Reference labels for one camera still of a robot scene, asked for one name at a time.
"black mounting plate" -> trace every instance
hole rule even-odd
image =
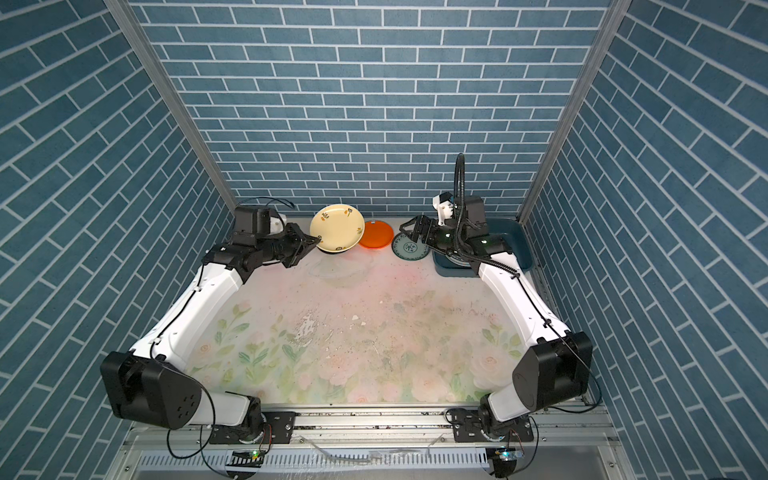
[[[286,444],[290,443],[293,434],[293,422],[296,419],[294,412],[264,412],[266,424],[272,426],[272,443]],[[241,440],[247,440],[250,432],[243,427],[229,427],[226,425],[216,425],[210,436],[211,445],[253,445],[252,443],[243,443]],[[264,445],[268,445],[269,440],[264,439]]]
[[[482,428],[480,426],[480,417],[477,410],[465,410],[456,409],[449,413],[452,417],[453,424],[453,440],[456,443],[475,443],[475,442],[496,442],[498,437],[488,435],[493,440],[489,440],[488,437],[483,435]],[[533,430],[531,430],[531,423],[527,417],[521,417],[518,419],[509,421],[509,429],[516,432],[521,442],[533,442]],[[510,433],[507,432],[498,442],[510,441],[510,446],[513,446],[517,442],[518,437],[512,433],[512,438],[509,438]]]

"metal beam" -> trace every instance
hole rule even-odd
[[[224,203],[227,204],[230,210],[234,210],[237,201],[227,180],[224,179],[219,166],[216,165],[214,156],[208,150],[203,136],[200,135],[197,125],[195,125],[187,108],[184,106],[184,102],[181,100],[178,91],[176,91],[176,87],[170,81],[170,77],[168,77],[168,73],[165,71],[160,57],[157,56],[157,52],[152,47],[147,34],[139,25],[138,18],[136,18],[133,9],[127,0],[104,0],[104,3],[107,4],[109,12],[117,22],[120,30],[122,30],[128,43],[134,49],[134,53],[163,98],[170,114],[174,116],[182,133],[184,133],[187,141],[190,142],[190,146],[195,154],[197,154],[197,159],[205,168],[211,181],[213,181]]]
[[[549,177],[549,173],[552,171],[554,163],[557,161],[558,155],[563,148],[565,139],[568,137],[568,133],[571,131],[571,127],[576,120],[576,115],[581,109],[587,93],[589,93],[589,87],[592,86],[594,78],[598,75],[598,69],[605,59],[608,47],[611,46],[611,42],[614,40],[616,31],[619,29],[619,25],[624,19],[624,14],[627,13],[631,2],[632,0],[613,0],[605,14],[605,18],[603,18],[600,30],[598,30],[598,34],[594,38],[594,44],[589,49],[587,58],[584,60],[584,66],[581,68],[576,85],[574,85],[571,96],[568,98],[568,103],[563,109],[558,127],[552,134],[547,150],[544,153],[544,159],[541,161],[541,165],[539,165],[536,175],[531,182],[528,195],[526,195],[523,201],[520,214],[518,215],[518,222],[524,225],[531,216],[533,207],[539,195],[541,195],[541,190],[544,188],[547,177]]]

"blue tile wall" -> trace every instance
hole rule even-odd
[[[528,225],[638,478],[768,478],[767,18],[634,0]]]
[[[216,3],[131,5],[238,197],[512,215],[609,1]]]
[[[103,478],[99,364],[229,213],[101,0],[0,2],[0,31],[0,478]]]

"cream plate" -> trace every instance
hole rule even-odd
[[[329,205],[317,212],[310,224],[310,235],[322,237],[317,246],[324,252],[338,253],[354,247],[362,237],[366,221],[356,208]]]

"brick wall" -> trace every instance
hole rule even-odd
[[[0,478],[90,478],[127,429],[101,360],[229,214],[101,0],[0,12]]]
[[[634,0],[531,217],[639,478],[768,478],[767,26]]]
[[[238,196],[512,215],[608,0],[258,3],[131,2]]]

